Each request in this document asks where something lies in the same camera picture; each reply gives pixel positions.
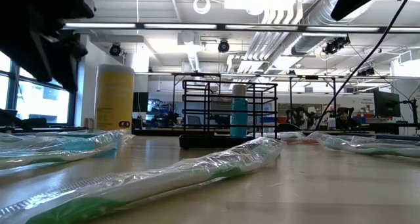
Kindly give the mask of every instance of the ceiling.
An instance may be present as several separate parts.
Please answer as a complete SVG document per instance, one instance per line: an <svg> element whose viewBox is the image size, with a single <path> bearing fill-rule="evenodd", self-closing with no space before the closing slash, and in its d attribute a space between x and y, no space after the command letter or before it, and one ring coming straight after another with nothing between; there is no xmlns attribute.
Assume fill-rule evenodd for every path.
<svg viewBox="0 0 420 224"><path fill-rule="evenodd" d="M263 15L253 16L245 10L225 9L223 0L211 1L211 8L207 14L198 14L193 8L194 0L94 0L97 11L89 22L190 22L190 23L235 23L256 24L261 23ZM315 0L303 0L303 12L313 4ZM401 2L397 0L379 0L360 15L351 24L363 26L384 26L390 22ZM418 0L409 1L401 12L395 25L420 26L420 11ZM186 53L178 50L178 31L155 31L155 30L97 30L91 32L95 35L141 35L149 43L154 52L150 58L150 67L153 71L159 71L165 66L180 66L182 62L188 62ZM230 54L245 53L252 43L255 32L216 32L199 31L201 44L205 44L198 52L200 62L220 62L226 64ZM377 43L380 35L375 34L350 34L352 47L345 47L339 51L339 55L333 55L325 60L320 49L312 53L312 57L304 57L300 60L299 68L295 67L297 74L345 74L348 69L358 65ZM230 52L219 53L217 46L221 39L227 39L230 44ZM98 43L103 49L108 49L111 42ZM124 49L135 49L135 43L121 43ZM396 57L395 54L407 51L410 47L420 46L418 35L395 35L390 34L384 40L381 48L382 53L375 53L370 58L375 63L376 71L385 75L389 73L389 60Z"/></svg>

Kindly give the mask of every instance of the window frame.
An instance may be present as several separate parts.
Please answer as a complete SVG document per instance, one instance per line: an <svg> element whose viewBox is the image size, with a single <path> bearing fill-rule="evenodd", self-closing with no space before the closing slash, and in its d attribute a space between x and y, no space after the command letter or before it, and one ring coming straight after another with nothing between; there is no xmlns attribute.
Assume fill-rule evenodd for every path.
<svg viewBox="0 0 420 224"><path fill-rule="evenodd" d="M19 81L26 81L26 82L33 83L35 85L40 85L43 87L49 87L51 89L65 91L63 87L55 85L53 83L41 83L41 82L38 82L36 79L20 76L19 71L20 71L20 67L12 60L10 60L9 72L0 70L0 76L7 76L9 78L9 86L7 89L6 109L16 110L16 106L18 102ZM47 125L48 126L74 126L75 99L76 99L76 93L69 92L67 123L47 123Z"/></svg>

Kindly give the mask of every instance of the camera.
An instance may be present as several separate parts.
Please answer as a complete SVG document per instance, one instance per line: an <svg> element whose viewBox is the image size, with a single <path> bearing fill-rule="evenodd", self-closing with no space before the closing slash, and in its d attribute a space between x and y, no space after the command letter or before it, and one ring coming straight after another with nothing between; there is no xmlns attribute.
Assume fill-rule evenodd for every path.
<svg viewBox="0 0 420 224"><path fill-rule="evenodd" d="M229 43L227 40L221 40L219 47L217 48L220 53L226 53L229 51Z"/></svg>
<svg viewBox="0 0 420 224"><path fill-rule="evenodd" d="M121 56L121 44L120 43L112 43L112 47L110 49L110 54L112 56Z"/></svg>

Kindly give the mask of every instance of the black wire rack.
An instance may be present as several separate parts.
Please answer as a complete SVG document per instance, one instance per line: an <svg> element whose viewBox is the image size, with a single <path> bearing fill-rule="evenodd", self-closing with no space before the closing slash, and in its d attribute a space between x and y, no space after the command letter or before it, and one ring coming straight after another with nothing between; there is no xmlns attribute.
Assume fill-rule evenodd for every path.
<svg viewBox="0 0 420 224"><path fill-rule="evenodd" d="M182 95L182 101L184 102L184 109L182 113L184 114L184 135L182 136L183 139L188 137L188 129L190 128L200 128L203 129L203 139L214 139L214 132L217 132L220 128L225 127L246 127L247 129L251 129L253 136L247 137L247 140L254 139L257 133L261 132L261 135L264 133L264 128L276 128L277 127L277 106L272 106L271 110L263 110L263 105L274 102L274 105L277 105L277 84L276 83L254 83L254 82L241 82L238 84L246 85L247 86L247 94L246 96L234 96L232 93L224 93L220 91L222 84L232 84L235 82L231 81L211 81L211 80L193 80L193 79L186 79L182 81L182 88L184 89L184 94ZM252 105L252 109L249 110L232 110L232 107L229 106L228 108L221 109L214 109L211 108L212 103L221 102L222 101L231 102L235 98L245 98L248 101L248 105ZM194 103L202 103L202 107L200 109L197 108L189 108L188 102ZM210 120L212 118L213 113L218 114L232 114L233 112L243 112L248 114L248 118L252 118L252 122L249 121L247 125L222 125L222 124L210 124ZM203 116L203 123L200 124L191 124L187 122L188 115L202 115ZM266 124L264 125L264 117L265 116L272 116L274 118L273 124ZM235 141L234 143L240 141L235 138L230 138L227 136L223 137L224 142L226 141Z"/></svg>

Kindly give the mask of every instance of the table surface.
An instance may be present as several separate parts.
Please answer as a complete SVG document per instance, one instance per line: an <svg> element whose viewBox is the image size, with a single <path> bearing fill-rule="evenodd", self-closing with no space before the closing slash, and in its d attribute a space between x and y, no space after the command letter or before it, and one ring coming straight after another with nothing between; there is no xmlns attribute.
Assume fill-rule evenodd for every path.
<svg viewBox="0 0 420 224"><path fill-rule="evenodd" d="M135 137L117 151L0 171L0 206L110 172L169 166L216 150L180 150L176 137ZM418 223L420 162L288 145L250 175L176 192L93 223Z"/></svg>

